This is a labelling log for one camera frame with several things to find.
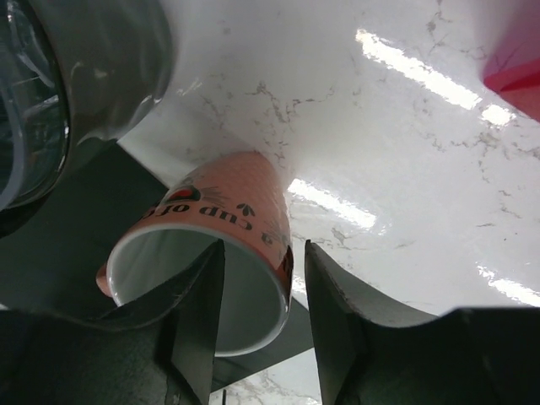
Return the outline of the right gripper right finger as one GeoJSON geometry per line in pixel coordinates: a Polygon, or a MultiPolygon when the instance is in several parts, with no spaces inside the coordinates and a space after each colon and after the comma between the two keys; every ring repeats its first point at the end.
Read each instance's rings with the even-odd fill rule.
{"type": "Polygon", "coordinates": [[[305,244],[311,332],[325,404],[536,404],[539,311],[405,305],[305,244]]]}

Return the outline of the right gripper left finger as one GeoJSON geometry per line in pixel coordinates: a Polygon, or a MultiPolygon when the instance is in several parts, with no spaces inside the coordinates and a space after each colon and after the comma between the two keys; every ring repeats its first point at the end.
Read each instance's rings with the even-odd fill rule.
{"type": "Polygon", "coordinates": [[[217,240],[174,277],[90,321],[3,311],[2,403],[208,403],[224,264],[217,240]]]}

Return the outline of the clear plastic glass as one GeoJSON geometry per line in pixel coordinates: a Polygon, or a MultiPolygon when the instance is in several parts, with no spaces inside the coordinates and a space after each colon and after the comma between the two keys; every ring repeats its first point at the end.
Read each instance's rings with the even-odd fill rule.
{"type": "Polygon", "coordinates": [[[1,3],[1,208],[44,197],[66,164],[70,118],[50,41],[27,1],[1,3]]]}

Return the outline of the pink ceramic mug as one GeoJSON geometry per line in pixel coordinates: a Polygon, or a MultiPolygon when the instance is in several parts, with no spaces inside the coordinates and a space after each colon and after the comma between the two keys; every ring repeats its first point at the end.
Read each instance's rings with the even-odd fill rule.
{"type": "Polygon", "coordinates": [[[181,178],[116,243],[96,282],[125,310],[199,304],[215,354],[233,357],[283,330],[293,267],[278,173],[262,154],[244,151],[181,178]]]}

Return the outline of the dark grey mug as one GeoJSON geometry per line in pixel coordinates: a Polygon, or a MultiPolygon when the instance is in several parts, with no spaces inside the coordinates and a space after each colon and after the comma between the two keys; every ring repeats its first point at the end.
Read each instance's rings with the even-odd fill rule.
{"type": "Polygon", "coordinates": [[[1,233],[25,224],[53,189],[134,128],[163,98],[175,57],[158,1],[27,1],[62,77],[70,118],[66,164],[44,196],[1,208],[1,233]]]}

